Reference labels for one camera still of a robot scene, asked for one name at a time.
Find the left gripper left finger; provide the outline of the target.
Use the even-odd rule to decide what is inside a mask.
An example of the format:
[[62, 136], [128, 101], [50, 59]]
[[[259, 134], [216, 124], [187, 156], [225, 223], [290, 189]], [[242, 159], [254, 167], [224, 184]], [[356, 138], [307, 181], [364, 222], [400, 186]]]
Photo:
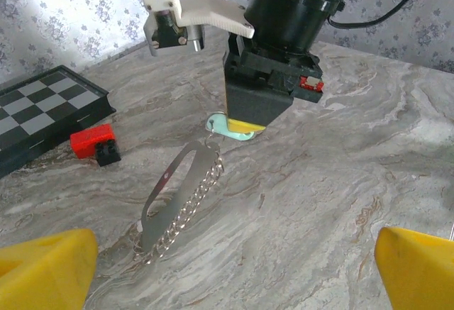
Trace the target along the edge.
[[82, 310], [97, 255], [88, 228], [0, 248], [0, 310]]

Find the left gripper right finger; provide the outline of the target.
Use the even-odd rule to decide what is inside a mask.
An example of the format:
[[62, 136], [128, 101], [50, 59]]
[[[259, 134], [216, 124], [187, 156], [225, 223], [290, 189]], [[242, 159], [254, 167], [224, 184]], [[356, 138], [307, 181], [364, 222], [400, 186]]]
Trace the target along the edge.
[[375, 262], [393, 310], [454, 310], [454, 241], [384, 227]]

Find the key with mint green head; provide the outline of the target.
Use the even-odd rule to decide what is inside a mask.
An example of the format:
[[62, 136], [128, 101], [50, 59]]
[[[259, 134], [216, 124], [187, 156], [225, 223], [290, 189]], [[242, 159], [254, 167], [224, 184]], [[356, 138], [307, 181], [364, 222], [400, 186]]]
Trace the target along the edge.
[[208, 117], [205, 123], [205, 129], [209, 132], [205, 139], [205, 143], [215, 135], [221, 135], [241, 142], [252, 140], [256, 135], [256, 132], [237, 133], [230, 131], [228, 129], [228, 117], [224, 112], [220, 111], [215, 112]]

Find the metal keyring with chain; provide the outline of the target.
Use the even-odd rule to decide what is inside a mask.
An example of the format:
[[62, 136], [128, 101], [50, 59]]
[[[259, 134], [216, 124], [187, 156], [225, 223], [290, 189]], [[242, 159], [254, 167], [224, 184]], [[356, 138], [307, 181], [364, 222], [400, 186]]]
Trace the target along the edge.
[[[166, 168], [151, 191], [141, 213], [140, 240], [134, 245], [135, 260], [138, 264], [149, 265], [170, 249], [223, 174], [220, 147], [212, 138], [212, 135], [208, 135], [202, 142], [195, 140], [188, 143]], [[150, 206], [190, 153], [194, 153], [194, 158], [179, 189], [164, 208], [149, 217]]]

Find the small black toy brick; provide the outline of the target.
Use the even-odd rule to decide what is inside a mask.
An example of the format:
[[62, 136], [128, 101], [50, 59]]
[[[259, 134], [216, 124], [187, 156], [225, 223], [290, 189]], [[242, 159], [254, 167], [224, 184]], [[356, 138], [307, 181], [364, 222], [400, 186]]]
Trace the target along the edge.
[[95, 158], [100, 167], [121, 161], [121, 154], [118, 151], [118, 146], [114, 139], [97, 143], [94, 148]]

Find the red plastic block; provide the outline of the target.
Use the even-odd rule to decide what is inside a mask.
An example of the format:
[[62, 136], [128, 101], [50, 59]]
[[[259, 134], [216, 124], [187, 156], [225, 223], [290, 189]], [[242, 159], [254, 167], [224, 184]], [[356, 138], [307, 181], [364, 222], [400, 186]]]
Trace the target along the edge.
[[77, 158], [84, 159], [94, 156], [97, 143], [115, 139], [116, 135], [111, 125], [106, 123], [73, 133], [70, 136], [70, 146]]

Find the black and white chessboard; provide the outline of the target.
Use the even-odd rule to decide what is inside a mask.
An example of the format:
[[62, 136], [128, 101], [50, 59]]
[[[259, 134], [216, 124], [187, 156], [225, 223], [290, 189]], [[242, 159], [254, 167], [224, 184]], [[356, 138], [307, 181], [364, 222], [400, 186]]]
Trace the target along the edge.
[[109, 92], [60, 65], [0, 87], [0, 179], [116, 110]]

